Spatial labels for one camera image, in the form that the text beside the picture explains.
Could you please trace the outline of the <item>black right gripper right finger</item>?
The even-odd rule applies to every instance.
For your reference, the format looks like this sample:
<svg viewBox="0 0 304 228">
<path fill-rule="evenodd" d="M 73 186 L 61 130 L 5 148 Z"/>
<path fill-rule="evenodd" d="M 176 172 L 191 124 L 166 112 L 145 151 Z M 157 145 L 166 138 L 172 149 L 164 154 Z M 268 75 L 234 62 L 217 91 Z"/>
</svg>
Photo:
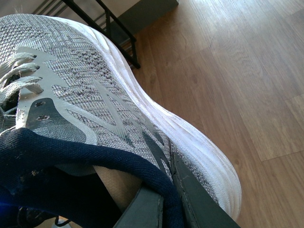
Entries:
<svg viewBox="0 0 304 228">
<path fill-rule="evenodd" d="M 171 158 L 173 183 L 182 201 L 186 228 L 238 228 L 211 198 L 177 153 Z"/>
</svg>

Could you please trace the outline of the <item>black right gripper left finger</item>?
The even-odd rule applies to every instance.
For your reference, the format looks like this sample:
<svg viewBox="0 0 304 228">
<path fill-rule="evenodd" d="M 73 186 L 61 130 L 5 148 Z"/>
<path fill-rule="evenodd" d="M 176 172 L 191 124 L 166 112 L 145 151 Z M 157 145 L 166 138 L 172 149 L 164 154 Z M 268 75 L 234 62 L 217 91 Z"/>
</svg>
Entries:
<svg viewBox="0 0 304 228">
<path fill-rule="evenodd" d="M 139 190 L 115 224 L 115 228 L 161 228 L 163 197 L 152 190 Z"/>
</svg>

